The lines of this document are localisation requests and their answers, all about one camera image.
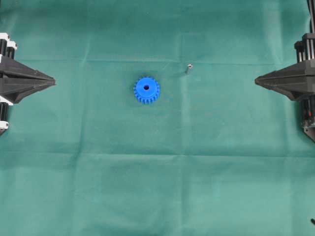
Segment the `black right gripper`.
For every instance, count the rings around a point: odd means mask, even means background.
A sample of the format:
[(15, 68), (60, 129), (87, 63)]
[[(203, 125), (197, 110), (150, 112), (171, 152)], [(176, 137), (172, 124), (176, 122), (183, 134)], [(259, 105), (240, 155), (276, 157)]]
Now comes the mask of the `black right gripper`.
[(304, 133), (315, 140), (315, 34), (306, 33), (294, 44), (297, 62), (281, 70), (259, 76), (255, 84), (300, 101)]

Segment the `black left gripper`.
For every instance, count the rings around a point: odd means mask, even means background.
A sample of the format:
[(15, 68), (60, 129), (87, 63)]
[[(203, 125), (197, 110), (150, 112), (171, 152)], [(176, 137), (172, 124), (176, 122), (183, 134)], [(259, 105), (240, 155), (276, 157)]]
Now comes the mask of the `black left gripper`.
[(14, 60), (17, 44), (6, 32), (0, 33), (0, 72), (14, 78), (0, 80), (0, 134), (9, 127), (8, 111), (13, 104), (55, 85), (55, 79)]

